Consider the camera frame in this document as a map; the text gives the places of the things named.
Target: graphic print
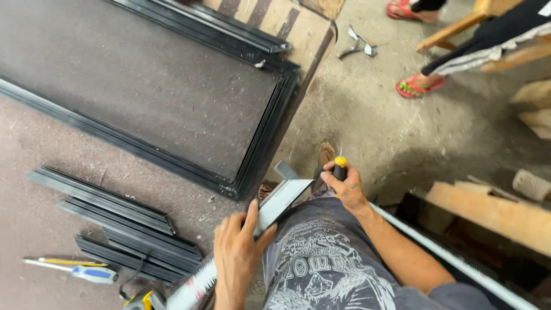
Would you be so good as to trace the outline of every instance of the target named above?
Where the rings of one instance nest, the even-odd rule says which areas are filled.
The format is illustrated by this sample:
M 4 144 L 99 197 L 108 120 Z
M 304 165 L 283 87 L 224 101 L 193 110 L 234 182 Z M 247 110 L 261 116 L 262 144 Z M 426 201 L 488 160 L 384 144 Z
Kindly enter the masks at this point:
M 265 310 L 396 310 L 392 285 L 362 264 L 343 227 L 323 218 L 285 235 Z

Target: concrete floor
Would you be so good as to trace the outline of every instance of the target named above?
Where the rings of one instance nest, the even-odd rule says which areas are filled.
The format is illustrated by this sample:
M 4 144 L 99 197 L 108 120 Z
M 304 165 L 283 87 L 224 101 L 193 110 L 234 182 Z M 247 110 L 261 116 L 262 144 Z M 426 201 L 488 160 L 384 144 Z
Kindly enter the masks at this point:
M 414 52 L 423 38 L 469 11 L 472 2 L 455 1 L 436 25 L 395 21 L 384 14 L 384 0 L 349 0 L 337 20 L 336 51 L 350 43 L 348 24 L 378 44 L 379 55 L 331 54 L 295 115 L 273 164 L 285 159 L 309 177 L 317 148 L 325 139 L 343 146 L 359 168 L 368 197 L 379 202 L 404 191 L 428 190 L 433 180 L 473 174 L 496 183 L 524 167 L 551 178 L 551 145 L 539 140 L 514 116 L 508 104 L 522 83 L 551 72 L 549 59 L 501 74 L 461 73 L 444 89 L 406 100 L 394 90 L 400 78 L 417 73 L 430 58 Z M 0 98 L 0 289 L 5 308 L 121 309 L 117 287 L 78 279 L 61 271 L 23 265 L 25 256 L 79 257 L 73 236 L 98 236 L 99 228 L 54 208 L 65 196 L 26 180 L 24 175 L 51 165 L 83 179 L 135 196 L 169 212 L 179 235 L 197 241 L 207 254 L 215 225 L 242 210 L 236 204 L 132 157 L 95 138 L 52 121 L 18 103 Z M 269 172 L 267 179 L 277 181 Z M 260 279 L 249 309 L 260 308 Z

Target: yellow pencil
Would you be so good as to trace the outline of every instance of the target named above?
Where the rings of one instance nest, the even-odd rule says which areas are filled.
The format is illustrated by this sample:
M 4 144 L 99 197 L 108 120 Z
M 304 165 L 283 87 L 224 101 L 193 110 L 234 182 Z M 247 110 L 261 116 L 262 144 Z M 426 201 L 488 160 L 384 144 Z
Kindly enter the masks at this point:
M 108 266 L 107 264 L 94 263 L 93 261 L 78 261 L 78 260 L 66 260 L 66 259 L 44 258 L 44 257 L 39 258 L 38 261 L 43 261 L 44 263 L 53 263 L 53 264 L 68 264 L 68 265 L 82 265 L 82 266 L 96 266 L 96 267 Z

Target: red flip-flop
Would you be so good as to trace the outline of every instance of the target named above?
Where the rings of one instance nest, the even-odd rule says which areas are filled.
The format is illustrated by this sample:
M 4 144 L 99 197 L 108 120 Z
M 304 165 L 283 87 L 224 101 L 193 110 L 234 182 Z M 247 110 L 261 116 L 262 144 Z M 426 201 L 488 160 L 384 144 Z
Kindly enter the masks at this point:
M 400 82 L 396 83 L 396 90 L 398 91 L 398 94 L 400 94 L 404 98 L 417 98 L 417 97 L 420 97 L 421 95 L 423 95 L 426 92 L 429 92 L 431 90 L 437 90 L 440 87 L 444 86 L 444 84 L 446 84 L 446 77 L 442 77 L 440 80 L 433 83 L 431 86 L 429 86 L 427 88 L 422 88 L 422 87 L 413 85 L 412 83 L 419 76 L 421 76 L 421 74 L 417 74 L 417 75 L 413 76 L 409 81 L 402 82 L 402 83 L 400 83 Z M 410 94 L 410 93 L 405 92 L 404 89 L 415 89 L 415 90 L 421 92 L 421 94 L 420 95 Z
M 413 15 L 412 11 L 408 8 L 405 7 L 406 4 L 409 3 L 409 0 L 402 0 L 400 1 L 398 4 L 394 4 L 394 3 L 388 3 L 386 5 L 386 14 L 388 15 L 388 17 L 392 18 L 392 19 L 415 19 L 415 20 L 422 20 L 418 17 L 416 17 L 415 15 Z M 402 10 L 402 12 L 404 12 L 404 16 L 400 16 L 398 14 L 395 14 L 395 13 L 392 13 L 390 11 L 390 6 L 397 6 L 400 10 Z

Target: hand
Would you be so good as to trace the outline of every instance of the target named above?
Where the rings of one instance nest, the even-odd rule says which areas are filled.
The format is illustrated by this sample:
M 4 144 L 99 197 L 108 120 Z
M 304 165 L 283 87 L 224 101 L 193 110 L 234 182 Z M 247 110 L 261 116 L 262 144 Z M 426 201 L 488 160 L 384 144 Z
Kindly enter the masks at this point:
M 277 224 L 271 225 L 255 241 L 258 201 L 248 212 L 239 212 L 222 220 L 214 236 L 214 263 L 218 271 L 215 310 L 242 310 L 245 292 L 256 273 L 258 257 L 275 236 Z
M 323 166 L 325 171 L 320 176 L 329 187 L 335 189 L 344 207 L 355 217 L 364 212 L 373 212 L 373 208 L 361 192 L 361 178 L 358 170 L 346 163 L 346 179 L 341 182 L 332 175 L 331 171 L 334 168 L 335 161 L 328 162 Z

